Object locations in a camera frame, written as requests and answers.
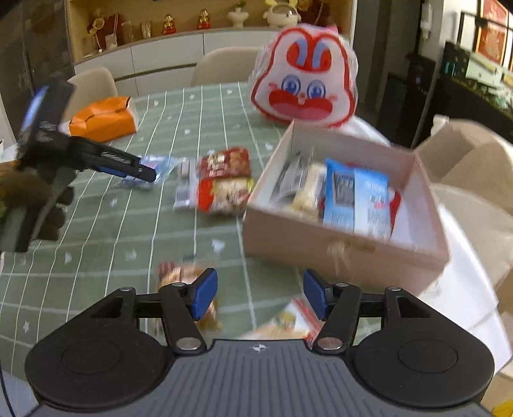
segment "hand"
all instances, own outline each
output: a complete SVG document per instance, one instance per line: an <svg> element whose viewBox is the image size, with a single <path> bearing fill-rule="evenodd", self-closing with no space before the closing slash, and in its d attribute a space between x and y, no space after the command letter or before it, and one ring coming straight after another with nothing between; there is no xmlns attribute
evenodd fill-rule
<svg viewBox="0 0 513 417"><path fill-rule="evenodd" d="M14 207L44 205L52 190L43 179L30 172L16 171L16 162L0 163L0 219ZM59 204L70 205L73 188L68 187L58 199ZM61 207L55 206L48 213L37 236L41 240L56 241L59 229L64 226L66 215Z"/></svg>

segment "cartoon eyes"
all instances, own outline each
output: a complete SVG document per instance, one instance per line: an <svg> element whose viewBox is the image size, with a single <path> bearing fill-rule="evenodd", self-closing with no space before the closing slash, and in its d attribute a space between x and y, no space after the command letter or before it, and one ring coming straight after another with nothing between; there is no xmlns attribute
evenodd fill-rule
<svg viewBox="0 0 513 417"><path fill-rule="evenodd" d="M322 81L313 80L308 84L306 95L309 99L323 99L326 97L326 86Z"/></svg>
<svg viewBox="0 0 513 417"><path fill-rule="evenodd" d="M287 75L283 79L282 90L297 96L301 91L301 81L295 75ZM326 97L326 86L320 80L313 80L308 84L306 95L309 99L323 99Z"/></svg>
<svg viewBox="0 0 513 417"><path fill-rule="evenodd" d="M282 90L297 96L301 91L301 81L295 75L287 75L283 78Z"/></svg>

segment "green tablecloth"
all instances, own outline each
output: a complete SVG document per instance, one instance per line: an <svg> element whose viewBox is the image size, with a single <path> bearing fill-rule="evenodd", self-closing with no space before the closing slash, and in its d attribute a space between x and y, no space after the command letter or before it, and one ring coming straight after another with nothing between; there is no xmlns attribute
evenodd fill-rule
<svg viewBox="0 0 513 417"><path fill-rule="evenodd" d="M242 83L152 94L135 103L139 131L112 146L133 154L197 157L240 145L249 149L255 178L286 129L252 108ZM25 357L38 340L119 287L153 292L160 262L180 262L195 251L198 259L211 259L213 240L225 244L215 261L221 337L240 336L268 321L302 292L295 269L245 258L240 219L173 211L175 173L163 188L151 191L131 192L119 181L80 173L61 240L34 242L26 255L5 255L0 276L4 370L25 378Z"/></svg>

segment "blue snack package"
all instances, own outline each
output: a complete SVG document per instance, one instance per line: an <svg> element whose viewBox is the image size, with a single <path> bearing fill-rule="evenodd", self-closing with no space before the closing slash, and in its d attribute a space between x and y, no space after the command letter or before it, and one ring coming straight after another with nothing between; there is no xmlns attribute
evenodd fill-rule
<svg viewBox="0 0 513 417"><path fill-rule="evenodd" d="M323 224L383 239L391 234L388 177L327 159Z"/></svg>
<svg viewBox="0 0 513 417"><path fill-rule="evenodd" d="M141 164L155 170L155 181L148 182L129 175L121 180L120 186L149 189L162 184L178 164L178 159L168 156L146 155L141 158Z"/></svg>
<svg viewBox="0 0 513 417"><path fill-rule="evenodd" d="M326 202L323 224L354 230L354 169L326 160Z"/></svg>

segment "white cabinet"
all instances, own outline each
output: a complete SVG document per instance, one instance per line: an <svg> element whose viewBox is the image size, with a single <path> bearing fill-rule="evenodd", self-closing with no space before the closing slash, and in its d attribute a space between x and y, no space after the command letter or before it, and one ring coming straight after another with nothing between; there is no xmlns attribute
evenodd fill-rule
<svg viewBox="0 0 513 417"><path fill-rule="evenodd" d="M139 97L135 78L127 78L126 80L116 81L117 93L120 96Z"/></svg>
<svg viewBox="0 0 513 417"><path fill-rule="evenodd" d="M135 77L139 96L189 87L194 68L178 68Z"/></svg>
<svg viewBox="0 0 513 417"><path fill-rule="evenodd" d="M233 30L204 33L205 53L227 46L263 46L273 39L275 30Z"/></svg>
<svg viewBox="0 0 513 417"><path fill-rule="evenodd" d="M196 64L203 57L201 33L174 36L132 46L135 72Z"/></svg>
<svg viewBox="0 0 513 417"><path fill-rule="evenodd" d="M75 73L80 74L91 68L105 67L116 78L134 74L131 48L123 48L117 51L98 55L81 64L75 65Z"/></svg>

